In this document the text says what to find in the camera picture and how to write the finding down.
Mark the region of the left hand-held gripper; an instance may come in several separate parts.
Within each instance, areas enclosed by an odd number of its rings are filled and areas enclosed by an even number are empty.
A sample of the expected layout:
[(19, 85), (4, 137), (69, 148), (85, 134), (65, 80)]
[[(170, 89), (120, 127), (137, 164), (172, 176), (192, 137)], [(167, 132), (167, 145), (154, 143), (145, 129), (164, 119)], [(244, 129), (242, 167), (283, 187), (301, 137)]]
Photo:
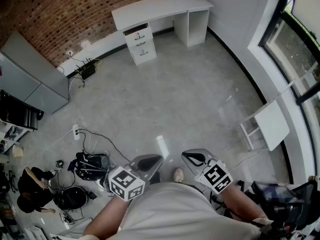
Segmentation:
[(123, 201), (141, 196), (147, 187), (160, 183), (159, 168), (163, 157), (145, 154), (134, 158), (126, 166), (119, 166), (108, 174), (109, 190)]

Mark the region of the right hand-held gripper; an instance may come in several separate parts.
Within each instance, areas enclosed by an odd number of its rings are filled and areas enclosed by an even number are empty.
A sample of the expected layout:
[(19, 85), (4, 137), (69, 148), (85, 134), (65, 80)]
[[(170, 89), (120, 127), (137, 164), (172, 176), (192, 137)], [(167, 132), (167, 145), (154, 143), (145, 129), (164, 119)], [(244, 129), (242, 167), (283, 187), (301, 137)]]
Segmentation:
[(225, 164), (206, 149), (189, 149), (182, 152), (181, 157), (194, 174), (194, 180), (215, 194), (233, 182)]

